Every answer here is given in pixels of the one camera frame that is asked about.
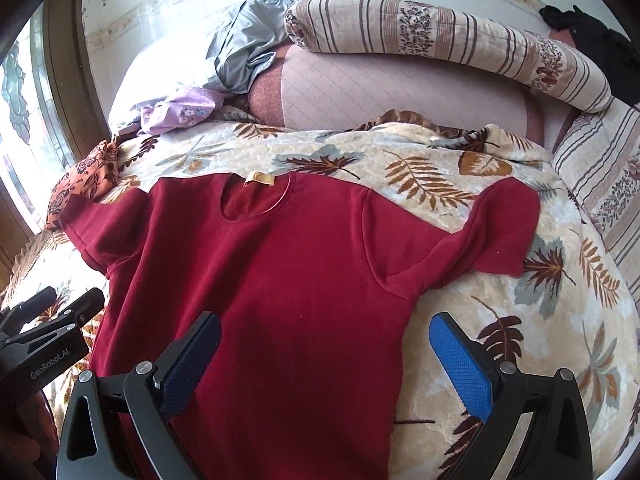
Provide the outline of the dark red knit shirt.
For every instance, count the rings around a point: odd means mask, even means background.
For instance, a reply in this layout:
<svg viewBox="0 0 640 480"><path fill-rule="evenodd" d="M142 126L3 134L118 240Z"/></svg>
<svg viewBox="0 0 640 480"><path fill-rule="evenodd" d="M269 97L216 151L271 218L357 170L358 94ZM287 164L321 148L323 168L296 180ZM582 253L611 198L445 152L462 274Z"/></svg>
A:
<svg viewBox="0 0 640 480"><path fill-rule="evenodd" d="M469 271L521 275L539 211L506 178L451 233L356 183L209 174L112 204L75 196L60 223L110 283L96 374L157 358L204 311L220 317L174 422L206 477L383 479L416 302Z"/></svg>

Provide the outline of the cream leaf-pattern blanket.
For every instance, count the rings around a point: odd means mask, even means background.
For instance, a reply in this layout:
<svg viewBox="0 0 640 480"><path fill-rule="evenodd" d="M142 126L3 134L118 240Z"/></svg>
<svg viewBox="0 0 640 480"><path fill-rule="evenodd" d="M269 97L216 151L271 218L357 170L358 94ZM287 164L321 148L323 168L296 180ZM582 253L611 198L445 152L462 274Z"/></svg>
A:
<svg viewBox="0 0 640 480"><path fill-rule="evenodd" d="M489 125L359 131L204 122L114 151L20 255L7 304L88 289L83 372L127 373L206 310L222 341L172 424L209 479L476 479L463 457L496 394L463 401L428 341L448 313L526 374L565 368L596 479L639 442L639 313L628 271L548 153Z"/></svg>

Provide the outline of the orange floral cloth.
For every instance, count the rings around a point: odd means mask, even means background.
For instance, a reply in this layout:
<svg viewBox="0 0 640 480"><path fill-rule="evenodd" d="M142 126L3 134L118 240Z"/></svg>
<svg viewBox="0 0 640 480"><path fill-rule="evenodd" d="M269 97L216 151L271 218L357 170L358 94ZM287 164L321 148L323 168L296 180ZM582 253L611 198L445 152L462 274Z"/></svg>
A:
<svg viewBox="0 0 640 480"><path fill-rule="evenodd" d="M118 183L118 146L114 141L101 141L83 160L71 166L52 188L47 206L46 229L58 228L58 218L73 195L90 200L100 198Z"/></svg>

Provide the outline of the window with stained glass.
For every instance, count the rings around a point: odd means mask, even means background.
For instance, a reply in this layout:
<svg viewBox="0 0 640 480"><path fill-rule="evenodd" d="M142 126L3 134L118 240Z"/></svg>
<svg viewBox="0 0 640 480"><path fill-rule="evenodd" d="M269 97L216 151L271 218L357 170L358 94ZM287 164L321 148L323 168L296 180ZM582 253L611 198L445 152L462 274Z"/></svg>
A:
<svg viewBox="0 0 640 480"><path fill-rule="evenodd" d="M108 138L82 0L44 0L1 61L1 281L46 223L66 169Z"/></svg>

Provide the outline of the purple floral cloth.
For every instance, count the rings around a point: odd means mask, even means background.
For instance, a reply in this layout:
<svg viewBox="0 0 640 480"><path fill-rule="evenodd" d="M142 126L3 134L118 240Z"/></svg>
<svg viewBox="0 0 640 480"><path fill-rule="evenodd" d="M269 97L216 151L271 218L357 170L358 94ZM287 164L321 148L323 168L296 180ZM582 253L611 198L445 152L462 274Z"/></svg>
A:
<svg viewBox="0 0 640 480"><path fill-rule="evenodd" d="M143 133L160 136L171 130L187 129L204 122L224 105L224 95L202 87L179 87L164 98L137 103L131 113Z"/></svg>

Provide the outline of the striped floral quilt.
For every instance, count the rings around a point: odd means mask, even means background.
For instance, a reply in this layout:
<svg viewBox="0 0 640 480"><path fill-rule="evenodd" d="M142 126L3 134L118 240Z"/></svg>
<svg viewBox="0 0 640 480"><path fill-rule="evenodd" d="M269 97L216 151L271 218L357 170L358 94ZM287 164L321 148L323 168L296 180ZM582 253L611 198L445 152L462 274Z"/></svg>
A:
<svg viewBox="0 0 640 480"><path fill-rule="evenodd" d="M284 28L310 52L467 65L580 110L552 167L599 231L631 295L639 295L639 110L614 98L611 78L591 58L559 40L411 0L298 0Z"/></svg>

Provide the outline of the grey satin pillow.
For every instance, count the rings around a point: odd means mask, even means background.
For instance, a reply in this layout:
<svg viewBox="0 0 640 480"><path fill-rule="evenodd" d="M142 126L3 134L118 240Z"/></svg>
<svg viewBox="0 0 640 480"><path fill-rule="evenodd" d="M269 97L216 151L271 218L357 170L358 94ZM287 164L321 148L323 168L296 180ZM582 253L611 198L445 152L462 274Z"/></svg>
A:
<svg viewBox="0 0 640 480"><path fill-rule="evenodd" d="M205 88L247 94L276 59L274 49L288 40L286 11L294 0L245 0L227 10L210 40Z"/></svg>

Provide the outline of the pink quilted mattress cover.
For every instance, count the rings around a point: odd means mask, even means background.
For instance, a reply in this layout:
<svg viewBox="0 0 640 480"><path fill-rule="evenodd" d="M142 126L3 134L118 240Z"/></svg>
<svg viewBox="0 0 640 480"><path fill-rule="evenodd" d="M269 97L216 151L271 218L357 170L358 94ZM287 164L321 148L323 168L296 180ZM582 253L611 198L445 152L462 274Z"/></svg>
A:
<svg viewBox="0 0 640 480"><path fill-rule="evenodd" d="M389 110L415 112L444 127L496 124L554 148L578 109L503 76L415 56L321 54L295 44L248 94L250 114L270 126L350 130Z"/></svg>

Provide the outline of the black garment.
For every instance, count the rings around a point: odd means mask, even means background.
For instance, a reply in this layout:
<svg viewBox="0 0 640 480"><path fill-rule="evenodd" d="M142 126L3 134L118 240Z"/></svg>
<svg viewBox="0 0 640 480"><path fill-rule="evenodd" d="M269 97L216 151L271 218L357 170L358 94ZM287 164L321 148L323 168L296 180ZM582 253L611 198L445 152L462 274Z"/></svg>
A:
<svg viewBox="0 0 640 480"><path fill-rule="evenodd" d="M562 40L587 55L602 70L612 95L630 106L639 106L639 52L620 32L573 6L561 11L543 6L539 14Z"/></svg>

